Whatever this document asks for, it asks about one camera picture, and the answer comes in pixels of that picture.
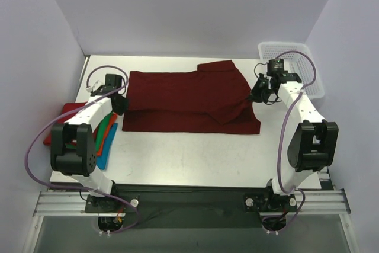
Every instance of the laundry basket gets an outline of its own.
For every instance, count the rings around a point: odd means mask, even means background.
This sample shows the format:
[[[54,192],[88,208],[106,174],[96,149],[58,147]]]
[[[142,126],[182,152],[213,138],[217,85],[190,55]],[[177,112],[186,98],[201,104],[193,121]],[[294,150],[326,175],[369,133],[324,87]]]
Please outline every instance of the laundry basket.
[[[267,41],[260,43],[258,45],[258,50],[259,57],[263,62],[266,62],[269,59],[275,59],[279,54],[286,52],[287,50],[298,50],[299,52],[303,52],[314,62],[310,50],[305,44]],[[290,72],[299,74],[304,84],[312,81],[313,69],[305,57],[297,53],[287,53],[281,58],[289,63],[291,69]],[[311,86],[306,87],[305,92],[310,99],[324,97],[325,92],[321,82],[320,73],[317,72],[316,81]]]

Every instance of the blue folded cloth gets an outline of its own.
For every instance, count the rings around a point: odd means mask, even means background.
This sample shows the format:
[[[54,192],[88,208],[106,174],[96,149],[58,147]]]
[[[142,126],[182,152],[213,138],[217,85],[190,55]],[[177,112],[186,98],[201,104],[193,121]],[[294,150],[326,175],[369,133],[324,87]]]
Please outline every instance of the blue folded cloth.
[[[102,152],[100,156],[97,156],[97,167],[104,170],[107,167],[109,152],[111,150],[111,145],[116,134],[118,124],[113,124],[110,131],[108,132],[107,138],[104,140],[104,145],[102,147]]]

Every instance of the dark red fabric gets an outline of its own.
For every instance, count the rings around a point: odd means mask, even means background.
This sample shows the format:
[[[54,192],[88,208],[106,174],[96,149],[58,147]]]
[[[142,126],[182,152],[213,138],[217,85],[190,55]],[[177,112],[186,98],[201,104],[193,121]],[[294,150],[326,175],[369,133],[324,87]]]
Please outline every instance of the dark red fabric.
[[[67,113],[69,111],[75,110],[77,108],[83,107],[85,104],[86,104],[86,102],[84,102],[84,103],[66,103],[63,106],[60,114],[64,114],[64,113]],[[76,115],[76,113],[68,115],[68,116],[58,120],[57,123],[64,123],[65,121],[67,121],[68,119],[71,119],[75,115]],[[94,138],[96,138],[97,131],[98,131],[98,129],[96,128],[94,131]],[[51,133],[49,133],[49,135],[43,140],[43,144],[44,145],[51,145],[52,144],[52,134]]]
[[[185,73],[130,72],[123,130],[258,134],[250,86],[231,60]]]

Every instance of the white wall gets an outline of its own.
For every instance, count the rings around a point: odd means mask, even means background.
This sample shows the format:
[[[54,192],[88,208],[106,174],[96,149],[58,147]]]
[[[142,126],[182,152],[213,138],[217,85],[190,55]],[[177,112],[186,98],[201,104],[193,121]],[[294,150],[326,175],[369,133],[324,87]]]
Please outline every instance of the white wall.
[[[304,42],[327,0],[56,0],[86,54],[258,57]]]
[[[23,157],[34,134],[77,91],[83,54],[55,0],[0,0],[0,251],[21,252],[40,187]],[[39,141],[33,171],[47,179]]]
[[[326,88],[321,111],[340,129],[332,180],[367,253],[379,248],[378,22],[379,0],[329,0],[306,42]]]

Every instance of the table top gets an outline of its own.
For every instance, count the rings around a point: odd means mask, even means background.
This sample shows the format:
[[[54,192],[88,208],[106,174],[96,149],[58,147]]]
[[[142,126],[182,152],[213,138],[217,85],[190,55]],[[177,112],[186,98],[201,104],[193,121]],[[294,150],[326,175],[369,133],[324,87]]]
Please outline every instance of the table top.
[[[101,65],[114,65],[130,71],[191,72],[199,63],[223,59],[190,57],[91,56],[83,70],[76,102],[85,102],[88,74]],[[254,59],[233,59],[247,82],[256,82]],[[264,72],[259,65],[258,72]],[[111,68],[96,71],[90,80],[104,82],[106,73],[121,74]],[[117,119],[118,129],[110,150],[104,174],[116,184],[178,185],[210,187],[266,187],[276,176],[280,129],[286,112],[283,103],[268,106],[254,103],[256,118],[261,121],[261,133],[255,135],[215,133],[154,133],[123,132],[123,118]],[[287,161],[287,146],[296,129],[297,121],[290,119],[286,128],[282,153],[282,173],[291,171]],[[50,182],[76,182],[59,172],[52,173]],[[317,173],[300,186],[320,189]]]

